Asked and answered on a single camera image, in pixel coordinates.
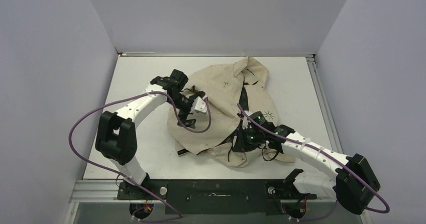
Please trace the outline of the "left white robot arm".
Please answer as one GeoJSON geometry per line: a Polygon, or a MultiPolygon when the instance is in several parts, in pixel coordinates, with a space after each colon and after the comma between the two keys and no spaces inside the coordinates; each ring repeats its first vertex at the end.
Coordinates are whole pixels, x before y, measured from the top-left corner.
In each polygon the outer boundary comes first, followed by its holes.
{"type": "Polygon", "coordinates": [[[168,103],[176,114],[177,124],[195,133],[196,119],[189,119],[189,115],[209,112],[205,92],[193,86],[189,89],[190,96],[183,94],[187,82],[188,77],[174,69],[170,76],[153,78],[142,94],[124,107],[105,111],[100,116],[95,149],[124,175],[131,184],[130,193],[137,199],[147,197],[150,191],[149,175],[136,158],[139,124],[157,107],[168,103]]]}

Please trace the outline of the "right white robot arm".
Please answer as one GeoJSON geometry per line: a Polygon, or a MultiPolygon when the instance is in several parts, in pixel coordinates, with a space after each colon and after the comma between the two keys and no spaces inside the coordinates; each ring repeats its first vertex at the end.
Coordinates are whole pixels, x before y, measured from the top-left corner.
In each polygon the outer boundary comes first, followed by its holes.
{"type": "Polygon", "coordinates": [[[368,160],[360,155],[345,155],[327,149],[286,126],[276,126],[262,112],[240,110],[245,141],[275,155],[287,154],[320,171],[315,176],[293,170],[284,180],[285,194],[296,198],[312,194],[335,199],[347,211],[360,215],[369,210],[369,203],[378,196],[380,183],[368,160]]]}

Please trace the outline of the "beige zip jacket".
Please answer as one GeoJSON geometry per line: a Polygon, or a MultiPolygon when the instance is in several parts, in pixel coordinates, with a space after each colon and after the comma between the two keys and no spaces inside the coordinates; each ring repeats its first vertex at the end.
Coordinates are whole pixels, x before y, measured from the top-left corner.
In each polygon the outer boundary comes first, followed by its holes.
{"type": "Polygon", "coordinates": [[[238,106],[251,113],[261,111],[266,120],[278,125],[279,119],[274,102],[266,91],[269,70],[253,57],[245,57],[235,63],[215,64],[189,76],[185,89],[193,86],[208,97],[211,116],[193,114],[196,132],[190,132],[177,123],[171,109],[167,119],[169,134],[181,150],[193,154],[207,152],[228,167],[243,168],[259,156],[266,161],[295,162],[287,154],[275,155],[271,150],[257,147],[250,152],[233,152],[235,131],[242,129],[238,106]]]}

